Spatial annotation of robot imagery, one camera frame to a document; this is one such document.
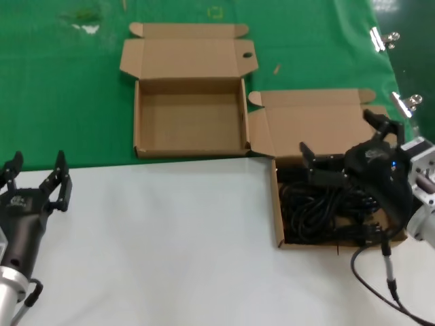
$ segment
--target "empty cardboard box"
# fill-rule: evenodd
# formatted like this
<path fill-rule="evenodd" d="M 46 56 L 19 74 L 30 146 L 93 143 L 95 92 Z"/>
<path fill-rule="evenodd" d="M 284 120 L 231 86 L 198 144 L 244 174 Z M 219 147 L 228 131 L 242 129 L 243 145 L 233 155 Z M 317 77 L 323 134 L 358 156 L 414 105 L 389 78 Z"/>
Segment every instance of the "empty cardboard box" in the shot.
<path fill-rule="evenodd" d="M 345 153 L 358 143 L 370 139 L 374 130 L 364 121 L 363 110 L 387 114 L 384 107 L 368 104 L 374 99 L 375 93 L 372 90 L 357 89 L 285 90 L 249 94 L 250 103 L 260 107 L 248 115 L 251 149 L 275 158 L 271 164 L 271 191 L 279 248 L 292 249 L 306 245 L 285 241 L 276 169 L 302 164 L 299 150 L 301 141 L 316 155 L 328 155 Z M 384 228 L 391 224 L 382 210 L 374 214 L 374 220 Z M 394 239 L 393 245 L 405 239 L 403 232 Z M 340 245 L 354 247 L 351 243 Z"/>
<path fill-rule="evenodd" d="M 244 156 L 249 151 L 243 76 L 258 68 L 243 24 L 141 24 L 120 69 L 137 77 L 137 156 Z"/>

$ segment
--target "metal binder clip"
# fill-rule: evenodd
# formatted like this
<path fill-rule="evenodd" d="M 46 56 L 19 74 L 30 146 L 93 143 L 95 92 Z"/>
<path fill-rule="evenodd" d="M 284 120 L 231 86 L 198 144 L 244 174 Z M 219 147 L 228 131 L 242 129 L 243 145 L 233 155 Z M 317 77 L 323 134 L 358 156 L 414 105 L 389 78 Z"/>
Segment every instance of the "metal binder clip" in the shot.
<path fill-rule="evenodd" d="M 417 110 L 417 105 L 423 102 L 423 97 L 418 94 L 412 95 L 410 98 L 400 99 L 400 95 L 392 92 L 391 99 L 399 113 L 405 118 L 410 119 Z"/>
<path fill-rule="evenodd" d="M 372 42 L 375 45 L 376 52 L 385 51 L 387 46 L 389 49 L 394 49 L 396 42 L 400 38 L 400 34 L 397 32 L 393 32 L 386 35 L 380 35 L 377 27 L 373 27 L 370 29 L 370 37 L 372 38 Z"/>

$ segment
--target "box lid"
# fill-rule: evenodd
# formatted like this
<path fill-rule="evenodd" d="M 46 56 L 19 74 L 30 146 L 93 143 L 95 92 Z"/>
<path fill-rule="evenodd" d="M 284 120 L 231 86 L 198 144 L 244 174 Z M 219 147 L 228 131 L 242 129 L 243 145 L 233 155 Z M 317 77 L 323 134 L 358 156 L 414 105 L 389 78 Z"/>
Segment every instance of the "box lid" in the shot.
<path fill-rule="evenodd" d="M 130 25 L 120 70 L 139 79 L 240 77 L 258 68 L 244 24 Z"/>
<path fill-rule="evenodd" d="M 250 103 L 260 107 L 248 114 L 251 148 L 275 158 L 300 157 L 303 141 L 317 155 L 344 153 L 373 135 L 362 110 L 375 97 L 367 89 L 251 92 Z"/>

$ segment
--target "black cable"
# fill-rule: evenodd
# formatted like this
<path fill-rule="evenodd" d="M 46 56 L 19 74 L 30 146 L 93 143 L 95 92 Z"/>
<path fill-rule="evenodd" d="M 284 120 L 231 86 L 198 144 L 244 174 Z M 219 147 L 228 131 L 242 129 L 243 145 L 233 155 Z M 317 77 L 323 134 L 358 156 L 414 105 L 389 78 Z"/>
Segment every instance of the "black cable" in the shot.
<path fill-rule="evenodd" d="M 280 187 L 279 199 L 287 243 L 355 241 L 362 246 L 380 236 L 378 224 L 366 223 L 379 205 L 356 187 L 319 187 L 306 180 L 287 182 Z M 337 226 L 336 216 L 348 218 L 349 225 Z"/>
<path fill-rule="evenodd" d="M 381 295 L 378 291 L 376 291 L 373 287 L 371 287 L 356 271 L 355 268 L 355 261 L 358 257 L 358 255 L 360 255 L 363 251 L 367 250 L 368 248 L 371 247 L 375 247 L 377 245 L 381 245 L 381 244 L 385 244 L 388 243 L 392 238 L 394 238 L 395 236 L 397 236 L 402 229 L 404 228 L 404 226 L 406 225 L 406 222 L 402 222 L 402 225 L 400 225 L 398 228 L 396 228 L 396 230 L 394 232 L 389 232 L 388 230 L 385 231 L 385 238 L 382 238 L 380 240 L 374 241 L 364 247 L 359 248 L 353 255 L 351 258 L 351 270 L 353 272 L 353 275 L 355 275 L 355 277 L 373 294 L 375 294 L 379 299 L 381 299 L 382 301 L 384 301 L 386 304 L 388 304 L 390 307 L 392 307 L 393 309 L 396 309 L 398 312 L 401 312 L 402 314 L 405 314 L 406 316 L 410 317 L 412 320 L 414 320 L 416 323 L 423 325 L 423 326 L 435 326 L 435 324 L 425 321 L 421 318 L 419 318 L 418 316 L 415 316 L 414 314 L 411 314 L 400 302 L 398 294 L 397 294 L 397 286 L 396 286 L 396 280 L 393 281 L 393 285 L 391 286 L 389 285 L 389 289 L 391 292 L 391 296 L 395 299 L 397 305 L 395 305 L 393 302 L 389 301 L 388 299 L 386 299 L 383 295 Z"/>
<path fill-rule="evenodd" d="M 29 308 L 33 307 L 35 302 L 39 299 L 39 295 L 41 294 L 42 290 L 44 289 L 41 281 L 37 280 L 36 278 L 31 278 L 30 283 L 35 284 L 35 289 L 27 296 L 24 301 L 24 305 Z"/>

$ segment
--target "green tablecloth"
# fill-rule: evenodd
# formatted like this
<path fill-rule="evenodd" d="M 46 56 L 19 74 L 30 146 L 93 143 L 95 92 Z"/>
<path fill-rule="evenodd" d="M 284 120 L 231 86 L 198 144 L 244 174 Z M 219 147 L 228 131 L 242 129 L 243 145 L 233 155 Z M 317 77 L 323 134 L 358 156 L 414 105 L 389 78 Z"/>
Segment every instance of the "green tablecloth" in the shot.
<path fill-rule="evenodd" d="M 9 0 L 0 15 L 0 162 L 20 150 L 27 170 L 51 168 L 59 149 L 72 167 L 155 162 L 134 157 L 134 81 L 119 71 L 132 21 L 248 24 L 251 90 L 372 88 L 397 116 L 369 0 Z"/>

